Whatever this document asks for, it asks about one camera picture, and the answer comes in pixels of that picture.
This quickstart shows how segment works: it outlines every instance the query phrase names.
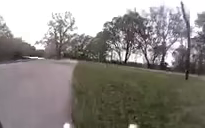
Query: tree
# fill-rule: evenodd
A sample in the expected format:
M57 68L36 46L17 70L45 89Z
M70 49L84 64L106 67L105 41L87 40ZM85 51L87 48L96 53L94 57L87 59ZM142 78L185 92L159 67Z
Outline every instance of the tree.
M54 45L57 59L61 58L62 48L68 45L73 38L72 32L75 27L75 19L70 12L54 13L48 23L48 32L37 44Z
M111 52L113 56L113 51L118 55L119 62L122 62L122 36L121 36L121 29L117 25L117 20L119 20L121 17L114 17L112 21L106 22L104 24L104 32L107 33L106 39L103 36L103 41L107 41L107 43L110 46Z
M178 7L176 9L165 6L151 7L149 19L150 26L155 33L154 36L156 36L154 50L161 50L160 68L165 69L165 57L168 50L185 31L182 13Z
M136 12L129 10L124 16L114 17L112 21L104 24L104 30L108 32L108 43L112 51L119 56L124 52L124 63L127 63L131 53L137 49L136 34L143 18Z
M70 43L71 56L75 58L86 59L88 57L87 46L90 44L92 37L85 34L75 34Z
M198 14L195 24L198 28L202 29L197 32L193 47L195 48L198 57L198 74L204 73L205 69L205 12Z
M178 48L172 53L174 57L173 66L175 70L184 72L185 71L185 62L187 59L187 48L181 44Z

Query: lawn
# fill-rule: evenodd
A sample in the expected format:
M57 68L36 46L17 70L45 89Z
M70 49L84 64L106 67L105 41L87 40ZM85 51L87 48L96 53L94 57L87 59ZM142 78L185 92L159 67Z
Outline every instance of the lawn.
M76 128L205 128L205 81L80 62L73 78Z

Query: tree trunk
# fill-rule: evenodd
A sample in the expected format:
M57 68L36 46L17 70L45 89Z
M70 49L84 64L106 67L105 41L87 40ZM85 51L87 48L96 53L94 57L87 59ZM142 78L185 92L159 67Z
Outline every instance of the tree trunk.
M128 61L128 57L129 57L129 43L127 43L127 48L126 48L126 51L125 51L125 60L124 60L124 63L126 64L127 61Z
M166 69L165 57L166 57L166 52L162 54L162 58L161 58L161 61L160 61L160 69L161 70Z

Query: paved path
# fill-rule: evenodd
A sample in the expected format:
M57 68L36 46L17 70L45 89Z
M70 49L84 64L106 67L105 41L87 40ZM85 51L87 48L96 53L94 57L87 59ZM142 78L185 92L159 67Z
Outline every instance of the paved path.
M71 122L75 61L0 64L0 120L4 128L62 128Z

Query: leafy tree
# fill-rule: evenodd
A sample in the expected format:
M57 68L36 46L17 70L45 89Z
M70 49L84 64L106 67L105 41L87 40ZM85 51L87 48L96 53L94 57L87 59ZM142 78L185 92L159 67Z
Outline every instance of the leafy tree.
M106 57L108 56L108 52L110 51L110 46L108 45L108 37L109 35L107 31L97 33L96 37L91 40L91 43L87 47L87 50L90 53L89 58L96 59L100 62L106 61Z
M181 44L178 48L172 53L174 57L173 66L175 70L184 72L185 71L185 61L187 59L187 48Z
M85 34L75 34L70 41L71 53L75 58L86 59L88 57L87 45L91 42L92 37Z
M37 44L44 44L45 46L55 46L57 59L61 58L62 48L68 45L68 42L73 38L71 32L76 28L75 19L70 12L54 13L52 19L48 23L48 32L45 37L36 42Z
M171 46L177 42L185 31L185 24L182 13L177 7L170 9L165 6L150 8L150 26L153 27L155 36L157 37L154 50L160 50L161 69L165 68L165 57Z

